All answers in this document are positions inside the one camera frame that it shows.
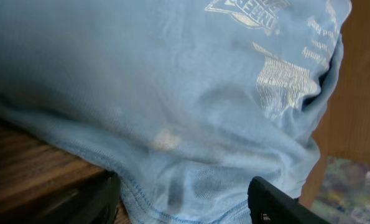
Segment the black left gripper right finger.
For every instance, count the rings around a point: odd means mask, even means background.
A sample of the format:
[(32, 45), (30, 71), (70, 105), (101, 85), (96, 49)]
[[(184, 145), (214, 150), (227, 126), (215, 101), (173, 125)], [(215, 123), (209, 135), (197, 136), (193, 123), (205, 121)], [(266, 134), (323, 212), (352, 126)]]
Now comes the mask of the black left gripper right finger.
[(252, 224), (330, 224), (262, 177), (252, 179), (247, 195)]

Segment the light blue t-shirt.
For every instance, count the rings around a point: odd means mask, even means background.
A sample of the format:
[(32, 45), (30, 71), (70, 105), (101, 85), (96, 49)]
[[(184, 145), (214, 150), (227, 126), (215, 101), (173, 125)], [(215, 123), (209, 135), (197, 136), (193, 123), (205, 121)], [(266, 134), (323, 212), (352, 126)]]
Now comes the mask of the light blue t-shirt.
[(350, 1), (0, 0), (0, 117), (121, 178), (134, 223), (248, 223), (291, 198)]

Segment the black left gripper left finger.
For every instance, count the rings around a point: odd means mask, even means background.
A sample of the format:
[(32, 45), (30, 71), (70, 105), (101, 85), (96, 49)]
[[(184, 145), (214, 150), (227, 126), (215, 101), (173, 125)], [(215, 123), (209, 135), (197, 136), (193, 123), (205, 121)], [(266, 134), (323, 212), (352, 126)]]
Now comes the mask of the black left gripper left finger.
[(119, 177), (104, 172), (54, 198), (32, 218), (32, 223), (113, 224), (121, 200), (119, 191)]

